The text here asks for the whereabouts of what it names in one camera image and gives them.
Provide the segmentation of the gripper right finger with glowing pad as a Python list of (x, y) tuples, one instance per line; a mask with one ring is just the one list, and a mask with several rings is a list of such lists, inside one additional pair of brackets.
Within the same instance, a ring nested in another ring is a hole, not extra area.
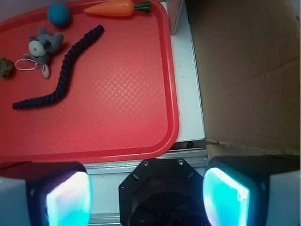
[(204, 175), (203, 201), (211, 226), (299, 226), (300, 157), (214, 157)]

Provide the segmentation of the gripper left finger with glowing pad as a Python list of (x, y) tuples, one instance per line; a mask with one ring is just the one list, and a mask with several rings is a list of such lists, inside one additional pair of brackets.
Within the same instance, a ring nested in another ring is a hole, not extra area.
[(2, 162), (2, 226), (86, 226), (93, 202), (85, 166), (71, 162)]

